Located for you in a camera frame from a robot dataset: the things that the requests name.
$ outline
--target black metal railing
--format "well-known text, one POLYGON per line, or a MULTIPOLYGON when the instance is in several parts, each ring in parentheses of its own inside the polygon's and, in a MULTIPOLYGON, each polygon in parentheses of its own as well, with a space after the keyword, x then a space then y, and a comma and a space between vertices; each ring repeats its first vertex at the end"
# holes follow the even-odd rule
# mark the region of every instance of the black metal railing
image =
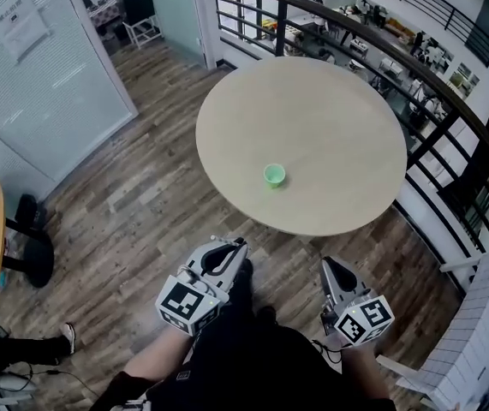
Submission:
MULTIPOLYGON (((461 248, 466 257, 470 257, 471 252, 467 246, 463 243, 462 238, 457 234, 455 228, 452 226, 444 213, 437 207, 433 200, 429 197, 429 193, 412 177, 411 169, 416 168, 435 191, 438 192, 438 196, 444 201, 447 207, 453 212, 457 221, 462 225, 470 238, 470 241, 480 251, 485 252, 486 246, 480 239, 480 233, 478 230, 478 221, 483 224, 489 234, 489 220, 486 217, 486 205, 484 200, 480 200, 478 195, 470 193, 466 186, 463 184, 461 193, 462 200, 466 202, 456 202, 452 198, 448 198, 448 194, 444 193, 444 186, 440 183, 437 176, 435 176, 426 165, 426 155, 435 159, 444 169, 444 171, 450 176, 451 180, 457 184, 462 185, 462 179, 455 169, 450 165, 440 150, 435 147, 441 142, 445 142, 447 145, 453 146, 465 162, 473 167, 473 172, 478 176, 480 182, 483 185, 482 197, 489 198, 489 173, 483 172, 481 169, 474 166, 471 156, 462 147, 456 137, 451 133, 450 127, 456 123, 458 119, 462 119, 465 125, 472 130, 472 132, 479 139, 479 146, 486 146, 489 149, 489 133, 486 131, 486 127, 480 121, 480 119, 470 110, 470 108, 459 98, 445 83, 440 80, 426 65, 419 63, 415 58, 411 57, 408 53, 400 51, 395 46, 391 45, 385 39, 380 37, 375 31, 366 27, 359 22, 353 21, 345 15, 339 14, 331 9, 322 6, 321 4, 311 2, 309 0, 277 0, 277 13, 270 14, 265 13, 263 9, 255 9, 251 6, 247 6, 242 2, 233 0, 217 0, 219 2, 231 3, 238 8, 244 8, 257 10, 263 16, 266 16, 271 21, 274 21, 276 28, 274 31, 265 29, 260 24, 254 24, 251 21, 244 21, 248 26, 253 27, 254 31, 262 33, 265 38, 276 37, 276 46, 268 45, 262 42, 260 36, 254 38, 247 36, 245 33, 237 32, 234 29, 224 26, 221 17, 228 16, 224 11, 218 10, 219 28, 223 31, 233 35, 234 40, 231 37, 221 37, 221 40, 239 51, 253 57, 254 59, 261 59, 259 56, 259 50, 266 51, 277 57, 281 57, 292 51, 292 54, 311 57, 319 59, 318 46, 312 47, 313 41, 320 41, 324 44, 324 47, 329 47, 334 53, 339 53, 341 57, 345 57, 347 61, 352 59, 354 63, 360 64, 364 68, 364 79, 367 80, 370 85, 375 86, 375 81, 381 80, 382 85, 389 87, 393 94, 387 92, 381 92, 378 88, 378 92, 382 93, 387 99, 389 105, 393 108, 398 121, 401 123, 403 131, 408 133, 416 144, 413 147, 408 148, 408 174, 406 179, 408 183, 417 191, 417 193, 423 198, 427 205, 438 216, 442 224, 446 227, 450 235, 454 238, 456 244, 461 248), (314 27, 313 19, 311 24, 300 25, 292 20, 288 19, 288 7, 295 7, 307 11, 311 15, 317 15, 322 17, 328 26, 335 27, 337 30, 352 33, 356 38, 365 42, 369 47, 375 47, 380 52, 386 54, 395 63, 398 63, 402 68, 407 69, 414 74, 414 77, 421 81, 424 87, 432 90, 435 93, 436 98, 441 104, 446 105, 447 112, 442 116, 433 114, 425 104, 420 102, 416 96, 410 92, 409 88, 405 87, 402 82, 395 78, 391 72, 383 70, 381 67, 376 67, 370 63, 363 55, 352 51, 348 46, 343 44, 343 41, 335 40, 332 36, 323 34, 314 27), (303 40, 298 41, 296 35, 292 35, 292 39, 287 37, 287 29, 292 29, 293 32, 298 32, 303 40), (425 126, 418 125, 414 121, 410 120, 402 111, 393 107, 391 104, 390 96, 399 96, 400 100, 405 101, 406 104, 413 105, 424 116, 426 121, 431 125, 433 131, 430 134, 425 133, 425 126), (478 218, 478 221, 472 220, 470 214, 468 215, 468 209, 472 209, 474 216, 478 218)), ((238 16, 231 15, 230 19, 238 18, 238 16)))
POLYGON ((489 35, 446 0, 401 0, 431 17, 489 66, 489 35))

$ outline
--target white sneaker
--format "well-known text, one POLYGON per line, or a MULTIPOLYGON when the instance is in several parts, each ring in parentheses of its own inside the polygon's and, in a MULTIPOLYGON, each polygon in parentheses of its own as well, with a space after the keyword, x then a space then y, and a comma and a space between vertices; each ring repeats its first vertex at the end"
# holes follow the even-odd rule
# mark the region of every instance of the white sneaker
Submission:
POLYGON ((76 333, 75 328, 70 323, 64 323, 61 327, 62 334, 69 340, 69 344, 71 345, 71 351, 69 354, 73 354, 75 352, 75 341, 76 341, 76 333))

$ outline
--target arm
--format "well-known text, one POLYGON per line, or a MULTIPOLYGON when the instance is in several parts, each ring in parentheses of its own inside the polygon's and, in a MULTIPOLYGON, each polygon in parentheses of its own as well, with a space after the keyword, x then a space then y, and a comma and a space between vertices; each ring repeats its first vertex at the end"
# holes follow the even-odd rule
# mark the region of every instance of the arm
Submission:
POLYGON ((126 364, 124 372, 135 378, 160 382, 182 365, 192 344, 192 337, 168 326, 126 364))
POLYGON ((343 375, 365 399, 390 399, 371 344, 343 349, 341 360, 343 375))

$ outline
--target wooden floor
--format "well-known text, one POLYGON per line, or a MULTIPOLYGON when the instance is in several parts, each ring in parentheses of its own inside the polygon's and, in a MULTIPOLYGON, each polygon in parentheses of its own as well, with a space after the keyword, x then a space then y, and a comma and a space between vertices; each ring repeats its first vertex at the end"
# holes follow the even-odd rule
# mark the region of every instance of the wooden floor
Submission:
MULTIPOLYGON (((391 208, 352 233, 313 239, 248 219, 214 189, 194 141, 200 105, 229 70, 189 65, 163 42, 142 51, 123 49, 113 60, 140 115, 47 200, 54 276, 36 290, 10 274, 0 291, 0 325, 14 337, 39 338, 72 322, 78 351, 62 369, 100 392, 164 326, 154 301, 167 276, 209 235, 238 235, 253 251, 256 305, 272 304, 281 324, 311 338, 321 334, 321 256, 337 253, 357 264, 397 317, 384 353, 419 367, 460 300, 400 214, 391 208)), ((69 376, 43 374, 33 381, 39 391, 25 409, 92 404, 91 393, 69 376)), ((391 391, 399 409, 418 407, 417 395, 398 387, 391 391)))

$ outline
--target small plastic cup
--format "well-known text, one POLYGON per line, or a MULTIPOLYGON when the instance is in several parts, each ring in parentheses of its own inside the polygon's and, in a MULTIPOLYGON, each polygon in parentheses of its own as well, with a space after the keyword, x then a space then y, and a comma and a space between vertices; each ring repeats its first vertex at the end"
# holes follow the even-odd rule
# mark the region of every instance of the small plastic cup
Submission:
POLYGON ((268 164, 263 171, 263 177, 270 188, 278 188, 286 178, 286 171, 281 164, 268 164))

